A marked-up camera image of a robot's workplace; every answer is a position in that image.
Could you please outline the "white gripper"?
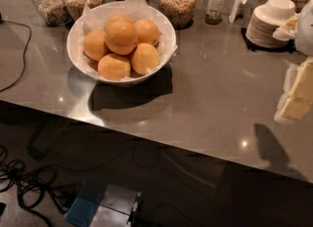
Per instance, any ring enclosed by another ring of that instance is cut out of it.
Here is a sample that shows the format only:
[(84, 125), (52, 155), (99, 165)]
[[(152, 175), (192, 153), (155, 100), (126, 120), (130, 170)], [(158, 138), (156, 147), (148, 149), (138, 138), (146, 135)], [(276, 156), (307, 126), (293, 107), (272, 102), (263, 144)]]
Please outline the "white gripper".
[[(274, 32), (280, 41), (295, 39), (295, 48), (306, 56), (313, 56), (313, 0)], [(313, 58), (301, 65), (291, 64), (287, 70), (283, 95), (274, 115), (276, 122), (294, 124), (302, 119), (313, 106)]]

